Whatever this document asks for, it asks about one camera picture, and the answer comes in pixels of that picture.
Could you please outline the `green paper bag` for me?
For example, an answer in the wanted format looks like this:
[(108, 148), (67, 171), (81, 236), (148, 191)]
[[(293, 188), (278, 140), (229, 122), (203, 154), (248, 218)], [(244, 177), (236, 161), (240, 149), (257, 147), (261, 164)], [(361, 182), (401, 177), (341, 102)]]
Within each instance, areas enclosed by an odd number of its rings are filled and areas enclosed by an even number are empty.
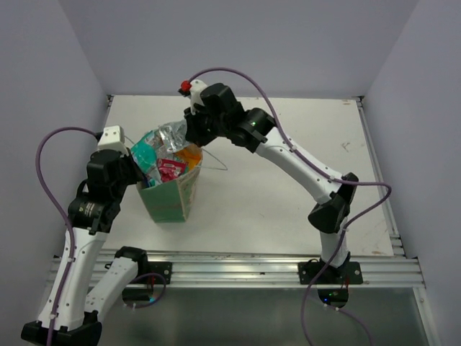
[[(143, 173), (143, 180), (137, 184), (137, 191), (155, 223), (181, 223), (188, 219), (200, 171), (206, 168), (203, 164), (204, 155), (208, 153), (202, 150), (202, 161), (193, 170), (186, 170), (177, 179), (155, 187), (147, 185), (146, 176)], [(176, 153), (171, 152), (167, 159), (182, 161)]]

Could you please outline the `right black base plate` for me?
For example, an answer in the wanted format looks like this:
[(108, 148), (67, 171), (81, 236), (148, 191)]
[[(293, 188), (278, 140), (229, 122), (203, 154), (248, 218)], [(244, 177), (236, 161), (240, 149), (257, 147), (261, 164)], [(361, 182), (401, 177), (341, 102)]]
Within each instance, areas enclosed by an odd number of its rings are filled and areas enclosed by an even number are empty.
[[(322, 260), (310, 259), (307, 262), (297, 264), (297, 273), (301, 285), (308, 285), (321, 271), (325, 263)], [(347, 259), (338, 267), (328, 266), (315, 281), (319, 285), (361, 285), (364, 283), (362, 270), (358, 262)]]

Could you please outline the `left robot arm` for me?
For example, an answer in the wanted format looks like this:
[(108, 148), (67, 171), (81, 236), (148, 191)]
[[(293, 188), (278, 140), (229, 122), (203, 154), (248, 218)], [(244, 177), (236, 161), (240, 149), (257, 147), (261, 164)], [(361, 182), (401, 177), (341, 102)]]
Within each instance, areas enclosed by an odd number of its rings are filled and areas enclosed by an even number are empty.
[(122, 291), (150, 273), (146, 251), (122, 247), (103, 278), (89, 286), (127, 186), (142, 174), (128, 151), (113, 149), (93, 153), (86, 171), (68, 207), (70, 228), (48, 301), (22, 328), (21, 338), (34, 345), (97, 345), (102, 322)]

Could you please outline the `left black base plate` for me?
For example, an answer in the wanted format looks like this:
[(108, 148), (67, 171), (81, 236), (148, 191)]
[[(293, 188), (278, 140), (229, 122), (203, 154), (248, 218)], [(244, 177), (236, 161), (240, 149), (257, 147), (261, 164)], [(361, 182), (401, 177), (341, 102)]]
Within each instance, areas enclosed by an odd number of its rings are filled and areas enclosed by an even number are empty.
[(130, 284), (147, 286), (154, 286), (155, 284), (169, 285), (171, 282), (171, 274), (171, 262), (147, 262), (141, 266), (138, 274), (130, 281)]

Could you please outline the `teal candy packet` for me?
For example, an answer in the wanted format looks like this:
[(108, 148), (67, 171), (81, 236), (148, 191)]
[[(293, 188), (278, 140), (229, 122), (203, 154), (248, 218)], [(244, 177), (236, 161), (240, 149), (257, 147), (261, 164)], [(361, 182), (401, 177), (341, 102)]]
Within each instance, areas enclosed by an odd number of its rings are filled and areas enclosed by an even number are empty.
[(159, 130), (146, 133), (132, 148), (134, 161), (146, 176), (149, 187), (163, 184), (166, 180), (159, 169), (158, 160), (166, 159), (169, 152)]

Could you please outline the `grey snack packet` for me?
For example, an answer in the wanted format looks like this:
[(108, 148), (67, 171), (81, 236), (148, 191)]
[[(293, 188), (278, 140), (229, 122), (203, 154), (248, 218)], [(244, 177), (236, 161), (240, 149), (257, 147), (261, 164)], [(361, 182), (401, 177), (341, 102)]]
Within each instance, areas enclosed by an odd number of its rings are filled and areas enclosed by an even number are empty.
[(190, 142), (186, 139), (186, 120), (160, 125), (158, 127), (158, 132), (168, 152), (176, 153), (190, 144)]

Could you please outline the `aluminium mounting rail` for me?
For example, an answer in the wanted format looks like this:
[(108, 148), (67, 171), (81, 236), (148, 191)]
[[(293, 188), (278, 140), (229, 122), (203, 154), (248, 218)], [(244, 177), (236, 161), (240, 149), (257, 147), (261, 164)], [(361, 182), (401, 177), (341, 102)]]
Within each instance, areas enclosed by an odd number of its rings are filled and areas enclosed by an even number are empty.
[[(311, 257), (289, 254), (239, 254), (149, 251), (150, 262), (171, 263), (171, 288), (302, 288), (298, 264)], [(423, 288), (416, 259), (352, 257), (360, 266), (358, 288)]]

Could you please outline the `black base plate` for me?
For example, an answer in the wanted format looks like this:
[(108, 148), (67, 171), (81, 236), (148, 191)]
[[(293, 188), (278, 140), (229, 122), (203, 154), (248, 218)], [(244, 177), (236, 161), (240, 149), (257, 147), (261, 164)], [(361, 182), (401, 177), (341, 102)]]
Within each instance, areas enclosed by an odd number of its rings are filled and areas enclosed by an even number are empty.
[[(307, 262), (297, 264), (297, 273), (301, 285), (308, 285), (321, 271), (325, 263), (322, 260), (310, 259)], [(361, 285), (364, 283), (362, 270), (358, 262), (347, 259), (338, 267), (328, 266), (315, 281), (319, 285)]]
[(147, 262), (141, 266), (138, 274), (130, 281), (130, 284), (147, 286), (154, 286), (155, 284), (169, 285), (171, 282), (171, 274), (171, 262)]

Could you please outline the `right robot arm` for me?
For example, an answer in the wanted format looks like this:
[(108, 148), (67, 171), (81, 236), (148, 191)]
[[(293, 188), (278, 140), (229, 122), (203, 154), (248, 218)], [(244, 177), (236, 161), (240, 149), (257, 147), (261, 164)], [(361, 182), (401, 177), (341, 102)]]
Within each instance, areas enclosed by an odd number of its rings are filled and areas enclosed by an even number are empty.
[(184, 111), (186, 140), (199, 147), (216, 138), (227, 138), (234, 146), (270, 161), (300, 184), (314, 199), (309, 223), (321, 237), (321, 274), (337, 283), (346, 275), (350, 252), (342, 236), (355, 194), (356, 175), (332, 171), (324, 177), (295, 153), (297, 146), (284, 139), (272, 115), (261, 108), (245, 110), (229, 86), (183, 81), (179, 93), (190, 100)]

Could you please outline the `pink snack packet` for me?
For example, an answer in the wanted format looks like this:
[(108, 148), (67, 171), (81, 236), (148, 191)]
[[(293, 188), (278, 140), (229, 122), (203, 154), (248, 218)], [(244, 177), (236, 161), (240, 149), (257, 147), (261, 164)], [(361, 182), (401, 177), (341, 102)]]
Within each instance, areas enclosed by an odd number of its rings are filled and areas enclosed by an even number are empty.
[(177, 179), (187, 170), (187, 164), (172, 159), (158, 159), (157, 169), (162, 182), (170, 182)]

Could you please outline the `orange yellow snack packet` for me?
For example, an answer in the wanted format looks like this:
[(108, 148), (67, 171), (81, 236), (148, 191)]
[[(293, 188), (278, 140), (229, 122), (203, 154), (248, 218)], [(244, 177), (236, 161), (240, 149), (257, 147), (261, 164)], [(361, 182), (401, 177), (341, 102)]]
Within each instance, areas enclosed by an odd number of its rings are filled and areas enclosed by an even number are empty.
[(187, 165), (187, 170), (190, 171), (202, 161), (202, 150), (196, 145), (189, 145), (181, 151), (177, 151), (176, 156)]

